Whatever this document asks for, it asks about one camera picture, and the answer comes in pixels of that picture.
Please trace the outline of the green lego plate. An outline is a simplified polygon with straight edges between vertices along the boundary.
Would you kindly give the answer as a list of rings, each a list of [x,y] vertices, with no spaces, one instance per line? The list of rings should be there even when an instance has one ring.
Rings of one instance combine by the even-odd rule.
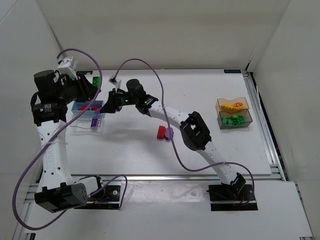
[[[101,83],[101,78],[99,76],[93,76],[92,77],[92,85],[98,88]]]

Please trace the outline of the red rounded lego brick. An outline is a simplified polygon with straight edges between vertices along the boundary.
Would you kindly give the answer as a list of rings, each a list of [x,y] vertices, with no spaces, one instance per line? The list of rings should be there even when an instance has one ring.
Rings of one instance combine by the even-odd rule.
[[[91,108],[88,107],[87,105],[85,105],[85,106],[79,107],[78,110],[79,110],[79,111],[90,111]]]

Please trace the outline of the yellow black striped lego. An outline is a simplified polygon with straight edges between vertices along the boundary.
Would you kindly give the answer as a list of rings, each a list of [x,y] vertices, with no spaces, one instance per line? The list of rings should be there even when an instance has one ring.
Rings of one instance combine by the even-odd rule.
[[[228,103],[223,103],[221,106],[220,106],[220,109],[222,111],[229,111],[229,112],[232,112],[234,110],[234,106],[231,105],[231,104],[228,104]]]

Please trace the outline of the green stepped lego block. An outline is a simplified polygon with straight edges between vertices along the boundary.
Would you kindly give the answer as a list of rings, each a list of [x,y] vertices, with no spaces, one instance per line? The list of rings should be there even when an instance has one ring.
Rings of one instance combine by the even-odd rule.
[[[241,116],[241,115],[233,115],[230,119],[231,120],[237,120],[238,121],[238,125],[237,126],[242,125],[242,124],[245,123],[244,117]]]

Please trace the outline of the yellow orange printed lego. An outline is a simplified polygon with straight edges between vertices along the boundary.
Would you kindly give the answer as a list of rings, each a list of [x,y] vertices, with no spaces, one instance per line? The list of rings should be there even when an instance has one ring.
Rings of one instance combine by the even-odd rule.
[[[244,104],[242,102],[236,102],[234,105],[233,105],[233,109],[235,111],[240,111],[244,108]]]

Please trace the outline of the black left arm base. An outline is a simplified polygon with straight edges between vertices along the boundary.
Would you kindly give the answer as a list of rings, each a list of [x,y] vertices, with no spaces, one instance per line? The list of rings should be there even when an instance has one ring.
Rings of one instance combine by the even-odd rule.
[[[91,200],[86,205],[76,207],[78,210],[119,210],[121,203],[122,183],[116,181],[104,190],[104,195],[98,200]]]

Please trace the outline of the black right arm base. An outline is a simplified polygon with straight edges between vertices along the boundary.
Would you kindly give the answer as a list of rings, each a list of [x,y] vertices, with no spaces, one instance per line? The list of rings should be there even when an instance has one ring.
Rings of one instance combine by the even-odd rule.
[[[245,184],[239,194],[221,185],[209,185],[210,210],[212,212],[257,211],[258,204],[251,184]]]

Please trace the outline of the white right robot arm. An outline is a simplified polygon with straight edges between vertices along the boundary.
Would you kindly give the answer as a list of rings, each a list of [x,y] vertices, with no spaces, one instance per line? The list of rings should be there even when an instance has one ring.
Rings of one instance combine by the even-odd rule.
[[[246,184],[244,177],[227,163],[212,142],[210,130],[200,113],[184,113],[172,107],[165,107],[159,100],[147,94],[137,79],[130,79],[126,83],[127,91],[112,89],[108,93],[106,104],[97,113],[114,114],[123,106],[134,105],[143,115],[166,121],[179,129],[185,146],[200,154],[218,175],[225,194],[235,200]]]

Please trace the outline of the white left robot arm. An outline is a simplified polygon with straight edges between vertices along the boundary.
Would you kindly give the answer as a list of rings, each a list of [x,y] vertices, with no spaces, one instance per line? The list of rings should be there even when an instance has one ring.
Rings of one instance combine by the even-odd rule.
[[[78,71],[75,75],[72,79],[67,74],[44,70],[33,76],[37,92],[31,97],[30,106],[44,150],[41,189],[34,200],[51,213],[83,207],[103,195],[92,195],[102,186],[98,175],[73,179],[68,167],[66,132],[59,132],[67,122],[67,105],[73,101],[88,102],[98,90],[84,73]]]

